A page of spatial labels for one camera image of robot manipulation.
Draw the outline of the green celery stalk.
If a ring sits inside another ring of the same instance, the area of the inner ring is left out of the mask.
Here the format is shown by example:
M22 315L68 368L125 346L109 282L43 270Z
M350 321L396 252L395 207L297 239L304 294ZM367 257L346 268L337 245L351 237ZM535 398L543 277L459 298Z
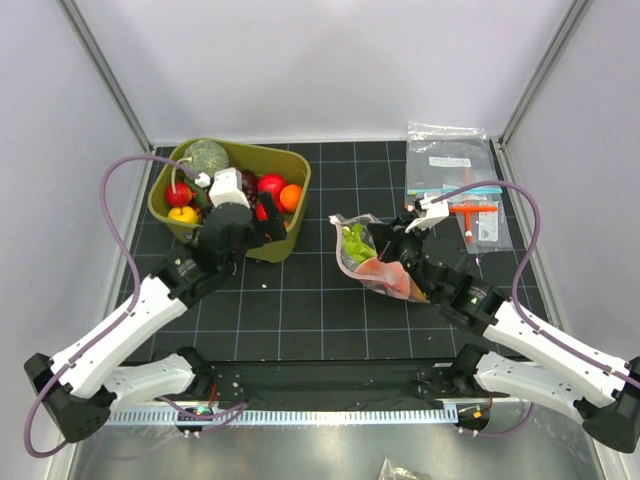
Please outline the green celery stalk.
M356 264L376 258L376 250L367 242L368 232L363 224L342 227L342 247L345 255Z

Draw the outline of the clear polka-dot pink zip bag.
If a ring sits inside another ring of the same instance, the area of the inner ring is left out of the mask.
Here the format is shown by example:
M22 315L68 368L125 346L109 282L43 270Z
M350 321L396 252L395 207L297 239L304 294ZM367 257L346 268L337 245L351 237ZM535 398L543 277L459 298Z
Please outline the clear polka-dot pink zip bag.
M346 277L381 295L413 303L427 302L400 262L384 263L378 259L367 229L370 224L381 224L377 217L364 214L345 218L335 214L329 217L329 222L336 230L336 262Z

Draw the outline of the toy watermelon slice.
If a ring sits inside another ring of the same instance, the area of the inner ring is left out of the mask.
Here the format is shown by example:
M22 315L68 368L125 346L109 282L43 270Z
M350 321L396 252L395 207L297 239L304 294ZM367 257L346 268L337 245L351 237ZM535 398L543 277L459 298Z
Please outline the toy watermelon slice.
M372 258L359 265L355 273L366 288L381 295L414 303L426 301L400 262L384 263Z

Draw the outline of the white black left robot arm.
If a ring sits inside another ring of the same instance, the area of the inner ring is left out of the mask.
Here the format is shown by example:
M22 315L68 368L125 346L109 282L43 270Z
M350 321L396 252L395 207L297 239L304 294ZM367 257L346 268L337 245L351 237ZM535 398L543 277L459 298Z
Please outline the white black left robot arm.
M53 356L32 355L24 371L65 443L95 434L118 410L166 395L208 395L213 370L192 347L131 370L131 353L234 276L251 249L287 236L286 221L268 193L266 217L244 203L211 208L192 239L171 249L140 280L129 299L84 337Z

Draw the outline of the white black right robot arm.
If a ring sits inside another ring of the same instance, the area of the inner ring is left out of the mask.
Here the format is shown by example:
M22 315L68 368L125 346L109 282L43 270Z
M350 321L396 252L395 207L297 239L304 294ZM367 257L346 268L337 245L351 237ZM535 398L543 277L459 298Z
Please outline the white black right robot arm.
M528 359L520 366L467 346L450 369L453 389L520 397L578 422L599 443L632 453L639 442L639 361L591 347L522 308L514 297L469 274L466 267L426 252L426 234L410 218L368 226L380 261L399 263L425 300L461 330Z

